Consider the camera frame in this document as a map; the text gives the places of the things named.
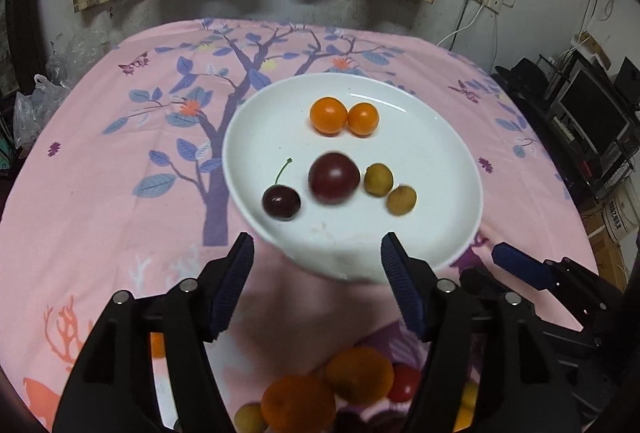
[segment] white plate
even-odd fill
[[[309,109],[333,96],[347,109],[358,102],[378,108],[380,124],[367,138],[348,129],[334,137],[315,132]],[[398,184],[418,195],[409,214],[392,216],[384,198],[360,186],[338,206],[311,196],[307,174],[320,155],[350,156],[364,177],[382,162]],[[386,283],[380,241],[394,231],[410,256],[432,269],[449,265],[469,246],[482,214],[482,187],[474,158],[460,136],[419,99],[382,82],[346,74],[309,74],[281,80],[249,98],[226,131],[222,164],[229,192],[249,224],[304,269],[344,280]],[[294,188],[302,209],[289,222],[262,209],[262,194],[286,162],[280,184]]]

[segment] black screen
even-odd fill
[[[628,100],[629,104],[640,102],[640,77],[638,75],[638,69],[629,61],[629,58],[625,58],[614,86]]]
[[[626,119],[600,87],[582,70],[560,99],[564,109],[603,154],[626,126]]]

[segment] tablecloth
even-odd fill
[[[341,72],[417,96],[462,136],[482,178],[478,235],[451,267],[485,262],[547,320],[578,328],[548,294],[492,265],[508,241],[594,270],[580,217],[538,137],[482,69],[417,38],[291,23],[203,19],[137,34],[76,86],[36,142],[0,225],[0,364],[51,428],[79,349],[110,296],[163,293],[251,229],[229,200],[222,141],[252,93],[293,75]],[[229,411],[279,375],[309,371],[396,321],[386,286],[303,272],[256,236],[229,330],[207,347]],[[175,419],[156,361],[162,416]]]

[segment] computer monitor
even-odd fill
[[[558,103],[594,152],[604,155],[622,138],[629,121],[598,83],[580,70]]]
[[[629,104],[635,106],[640,103],[640,74],[629,58],[623,61],[613,85]]]

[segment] dark purple fruit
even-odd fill
[[[357,413],[341,410],[335,416],[332,433],[371,433],[371,428]]]
[[[356,190],[360,171],[347,156],[336,151],[318,157],[309,169],[309,188],[322,204],[340,204]]]
[[[300,195],[296,190],[276,184],[262,195],[262,208],[277,220],[290,220],[300,210]]]
[[[387,410],[374,415],[367,421],[372,433],[400,433],[406,416],[400,412]]]

